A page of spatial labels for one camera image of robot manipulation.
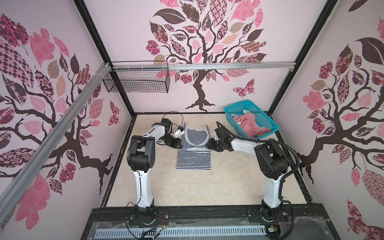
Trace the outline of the blue white striped tank top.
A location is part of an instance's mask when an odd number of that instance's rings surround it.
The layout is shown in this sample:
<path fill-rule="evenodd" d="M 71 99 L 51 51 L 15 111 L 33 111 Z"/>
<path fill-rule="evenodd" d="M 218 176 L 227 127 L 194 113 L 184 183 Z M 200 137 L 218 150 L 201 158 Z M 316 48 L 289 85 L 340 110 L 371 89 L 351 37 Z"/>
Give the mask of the blue white striped tank top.
<path fill-rule="evenodd" d="M 181 138 L 182 148 L 178 150 L 178 170 L 211 170 L 211 150 L 208 143 L 211 138 L 210 128 L 203 125 L 201 130 L 190 128 L 184 124 L 184 134 Z"/>

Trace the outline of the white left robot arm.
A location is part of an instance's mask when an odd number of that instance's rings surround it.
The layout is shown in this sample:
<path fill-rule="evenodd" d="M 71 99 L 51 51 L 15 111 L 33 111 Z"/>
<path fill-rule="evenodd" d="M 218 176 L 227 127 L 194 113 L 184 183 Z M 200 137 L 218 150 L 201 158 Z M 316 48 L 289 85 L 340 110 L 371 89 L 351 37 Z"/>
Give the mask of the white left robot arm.
<path fill-rule="evenodd" d="M 127 163 L 134 172 L 137 185 L 136 207 L 140 210 L 150 210 L 154 207 L 154 197 L 151 191 L 150 172 L 156 160 L 157 141 L 163 141 L 166 146 L 181 149 L 181 139 L 171 133 L 173 123 L 162 119 L 154 123 L 142 135 L 134 135 L 127 153 Z"/>

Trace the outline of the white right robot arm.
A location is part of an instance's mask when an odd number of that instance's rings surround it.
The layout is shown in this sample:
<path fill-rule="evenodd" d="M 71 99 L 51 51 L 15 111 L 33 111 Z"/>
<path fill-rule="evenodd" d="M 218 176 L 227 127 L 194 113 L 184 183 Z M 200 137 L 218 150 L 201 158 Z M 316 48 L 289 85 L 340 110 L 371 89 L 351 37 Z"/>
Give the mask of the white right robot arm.
<path fill-rule="evenodd" d="M 266 177 L 265 195 L 262 203 L 274 210 L 283 203 L 289 204 L 282 196 L 283 185 L 300 165 L 298 153 L 287 144 L 274 139 L 259 140 L 237 136 L 220 122 L 217 122 L 215 138 L 208 142 L 208 149 L 215 152 L 243 152 L 257 158 L 259 167 Z"/>

